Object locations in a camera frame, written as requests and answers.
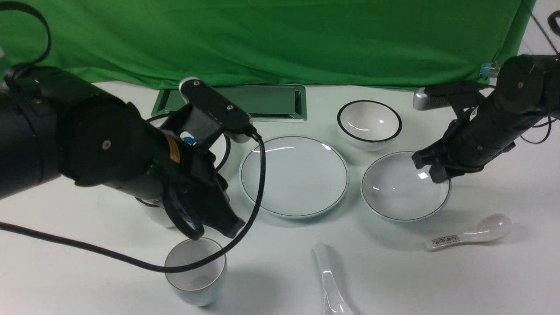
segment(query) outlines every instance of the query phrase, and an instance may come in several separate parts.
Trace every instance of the green screen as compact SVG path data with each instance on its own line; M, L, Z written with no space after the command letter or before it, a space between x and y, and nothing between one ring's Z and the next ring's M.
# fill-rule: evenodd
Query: green screen
M530 7L535 0L528 1ZM417 87L477 78L515 55L514 0L27 0L53 38L44 64L89 81ZM31 16L0 12L9 64L44 49Z

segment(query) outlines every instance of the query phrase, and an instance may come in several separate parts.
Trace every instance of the ceramic spoon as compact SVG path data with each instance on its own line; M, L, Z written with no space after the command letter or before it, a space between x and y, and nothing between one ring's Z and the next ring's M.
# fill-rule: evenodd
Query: ceramic spoon
M426 242L426 248L433 252L454 245L490 242L500 239L511 231L513 222L505 214L486 217L463 233L435 238Z
M326 254L326 246L323 243L317 243L313 247L319 271L323 278L323 294L324 294L324 315L354 315L348 304L344 301L338 290L337 283L334 281L333 272L330 267L329 257Z

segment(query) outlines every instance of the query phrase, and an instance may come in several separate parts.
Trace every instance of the spoon label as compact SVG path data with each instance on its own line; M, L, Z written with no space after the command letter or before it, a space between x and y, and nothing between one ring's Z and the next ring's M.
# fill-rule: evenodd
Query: spoon label
M436 238L432 240L432 244L434 246L440 246L440 245L444 245L444 244L449 244L449 243L456 243L459 242L460 239L457 235L451 235L448 237L440 237L440 238Z

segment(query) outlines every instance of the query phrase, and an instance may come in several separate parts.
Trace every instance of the spoon handle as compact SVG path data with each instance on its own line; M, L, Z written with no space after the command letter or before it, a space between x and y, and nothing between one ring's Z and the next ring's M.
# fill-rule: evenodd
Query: spoon handle
M426 249L430 252L435 252L435 251L439 251L442 248L455 246L465 242L466 240L460 239L458 235L449 235L449 236L439 237L427 241Z
M317 264L319 265L319 270L321 271L325 295L328 295L329 293L340 295L337 283L334 281L329 257L326 253L326 245L323 243L317 243L313 247L313 253L315 254L315 258L317 258Z

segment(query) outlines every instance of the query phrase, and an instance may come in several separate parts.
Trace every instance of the white wall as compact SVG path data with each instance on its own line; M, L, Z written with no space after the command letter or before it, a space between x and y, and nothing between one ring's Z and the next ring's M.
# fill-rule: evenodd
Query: white wall
M552 39L556 49L560 50L560 36L552 33L547 22L548 16L556 10L560 10L560 0L537 0L533 14L539 20L550 39ZM539 30L539 27L533 19L529 20L525 35L523 36L523 42L519 47L519 54L550 55L552 53L552 48Z

